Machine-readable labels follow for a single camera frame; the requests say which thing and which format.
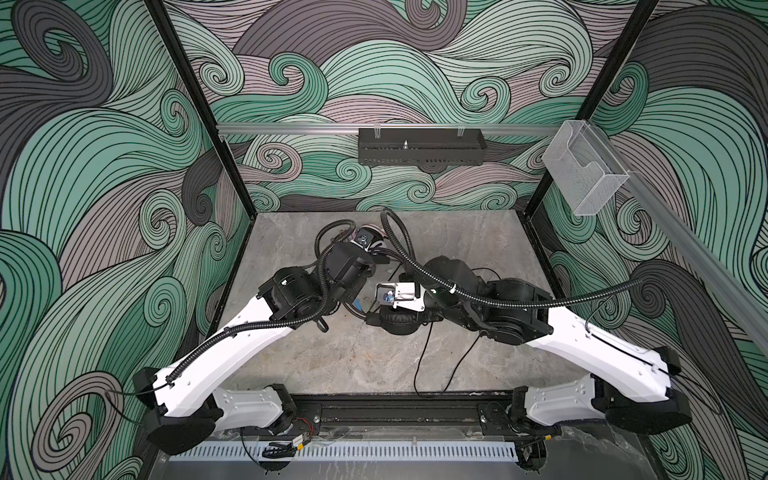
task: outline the wall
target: wall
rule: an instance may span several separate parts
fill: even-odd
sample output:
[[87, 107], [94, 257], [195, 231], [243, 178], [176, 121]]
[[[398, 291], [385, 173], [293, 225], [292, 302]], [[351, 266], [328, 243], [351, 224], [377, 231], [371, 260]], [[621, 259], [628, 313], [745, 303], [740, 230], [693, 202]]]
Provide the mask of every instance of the wall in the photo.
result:
[[[652, 19], [595, 120], [768, 312], [768, 5], [712, 3], [722, 6]], [[765, 478], [768, 361], [640, 203], [620, 190], [577, 218], [553, 186], [535, 226], [567, 293], [644, 279], [596, 321], [641, 346], [675, 347], [700, 384], [675, 382], [693, 423], [652, 437], [670, 477]]]
[[[166, 1], [218, 121], [467, 124], [574, 117], [634, 8], [599, 3]], [[262, 211], [523, 208], [546, 141], [488, 140], [491, 163], [436, 172], [360, 166], [355, 137], [228, 137]]]
[[135, 478], [106, 390], [199, 343], [247, 218], [142, 0], [2, 2], [0, 62], [0, 477]]

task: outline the gray floor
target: gray floor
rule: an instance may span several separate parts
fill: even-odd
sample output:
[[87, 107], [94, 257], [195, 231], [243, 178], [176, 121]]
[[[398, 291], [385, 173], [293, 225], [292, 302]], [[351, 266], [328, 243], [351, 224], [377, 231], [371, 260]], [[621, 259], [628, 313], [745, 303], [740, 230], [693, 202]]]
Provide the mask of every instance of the gray floor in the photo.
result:
[[[414, 241], [422, 263], [446, 255], [470, 267], [489, 266], [502, 276], [525, 279], [546, 290], [549, 286], [514, 211], [410, 212], [399, 216]], [[351, 218], [358, 226], [379, 224], [379, 214], [311, 213], [260, 214], [253, 228], [222, 321], [235, 316], [259, 285], [283, 266], [314, 261], [317, 231], [338, 219]], [[391, 266], [379, 266], [360, 293], [363, 309], [372, 302], [376, 280], [386, 280]], [[493, 276], [479, 271], [487, 280]], [[258, 389], [283, 383], [291, 393], [410, 392], [428, 328], [410, 336], [390, 335], [366, 326], [344, 309], [326, 317], [330, 327], [321, 333], [313, 323], [268, 346], [222, 386]], [[419, 373], [419, 391], [445, 386], [477, 333], [443, 321], [436, 323]], [[456, 372], [451, 390], [509, 389], [568, 382], [586, 372], [553, 354], [531, 347], [509, 346], [480, 339]]]

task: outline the black corrugated cable tube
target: black corrugated cable tube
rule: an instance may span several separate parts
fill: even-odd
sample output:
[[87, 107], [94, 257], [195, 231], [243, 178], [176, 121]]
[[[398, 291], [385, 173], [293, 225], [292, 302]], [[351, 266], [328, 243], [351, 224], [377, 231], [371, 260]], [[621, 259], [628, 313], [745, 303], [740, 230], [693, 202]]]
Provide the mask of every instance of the black corrugated cable tube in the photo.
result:
[[331, 228], [338, 227], [339, 225], [349, 225], [349, 228], [344, 233], [341, 233], [337, 237], [334, 237], [334, 239], [331, 240], [330, 245], [327, 246], [325, 250], [323, 250], [323, 252], [320, 254], [317, 260], [317, 269], [318, 269], [317, 276], [320, 281], [320, 291], [323, 294], [323, 299], [320, 302], [320, 305], [315, 309], [315, 311], [311, 313], [307, 313], [304, 316], [301, 316], [299, 318], [292, 319], [292, 320], [280, 320], [277, 322], [267, 321], [267, 322], [241, 323], [240, 325], [236, 325], [230, 328], [225, 327], [224, 330], [210, 337], [205, 342], [202, 342], [196, 349], [192, 350], [192, 352], [190, 352], [190, 354], [187, 355], [187, 357], [184, 358], [184, 360], [182, 360], [178, 364], [178, 366], [168, 376], [165, 377], [165, 381], [170, 384], [175, 379], [179, 378], [179, 376], [181, 376], [181, 373], [185, 369], [187, 369], [187, 367], [191, 365], [192, 362], [194, 362], [198, 357], [200, 357], [200, 355], [203, 355], [203, 353], [205, 353], [210, 347], [216, 345], [220, 341], [230, 336], [235, 336], [240, 332], [247, 332], [248, 330], [276, 329], [276, 328], [282, 328], [284, 326], [295, 326], [295, 325], [300, 325], [302, 323], [311, 322], [312, 320], [320, 318], [323, 314], [323, 311], [325, 311], [326, 306], [328, 306], [328, 301], [330, 298], [330, 290], [328, 288], [328, 279], [326, 278], [326, 258], [328, 257], [328, 253], [330, 253], [333, 245], [340, 241], [346, 240], [350, 235], [354, 233], [356, 228], [355, 222], [351, 220], [338, 220], [329, 225], [326, 225], [323, 229], [327, 232]]
[[437, 284], [447, 289], [450, 289], [451, 293], [455, 293], [456, 295], [460, 296], [465, 300], [468, 300], [471, 303], [478, 303], [478, 304], [487, 305], [493, 308], [509, 309], [509, 310], [527, 309], [527, 308], [555, 308], [557, 306], [569, 306], [569, 305], [575, 305], [577, 303], [591, 302], [592, 300], [596, 300], [598, 298], [604, 298], [606, 296], [611, 296], [611, 295], [615, 295], [616, 293], [624, 292], [626, 290], [629, 290], [633, 286], [637, 286], [642, 283], [642, 280], [640, 279], [629, 280], [624, 283], [619, 283], [618, 285], [609, 286], [607, 289], [604, 289], [604, 290], [598, 290], [597, 292], [586, 293], [584, 295], [579, 295], [579, 296], [572, 296], [570, 298], [549, 300], [546, 302], [529, 302], [529, 303], [512, 302], [509, 300], [497, 300], [497, 299], [488, 298], [487, 296], [475, 295], [474, 293], [470, 293], [467, 290], [461, 288], [459, 285], [456, 285], [455, 282], [452, 282], [451, 280], [446, 280], [439, 275], [435, 275], [434, 273], [427, 270], [423, 265], [419, 264], [419, 262], [415, 260], [413, 255], [410, 254], [410, 251], [412, 250], [412, 246], [406, 251], [406, 249], [403, 248], [403, 246], [397, 240], [397, 237], [395, 237], [395, 232], [392, 230], [392, 227], [389, 225], [389, 220], [387, 219], [387, 217], [391, 217], [395, 221], [395, 223], [397, 223], [398, 227], [400, 227], [400, 230], [402, 231], [403, 236], [406, 239], [406, 243], [408, 243], [410, 241], [410, 236], [406, 231], [406, 226], [403, 224], [402, 220], [399, 219], [397, 214], [395, 214], [395, 212], [391, 211], [389, 208], [385, 208], [384, 210], [382, 210], [381, 212], [382, 227], [384, 227], [384, 231], [389, 237], [389, 242], [392, 244], [393, 247], [395, 247], [395, 250], [397, 251], [397, 253], [400, 254], [400, 256], [407, 262], [407, 264], [409, 264], [414, 269], [415, 272], [418, 272], [420, 275], [423, 275], [425, 278], [429, 278], [430, 280], [436, 282]]

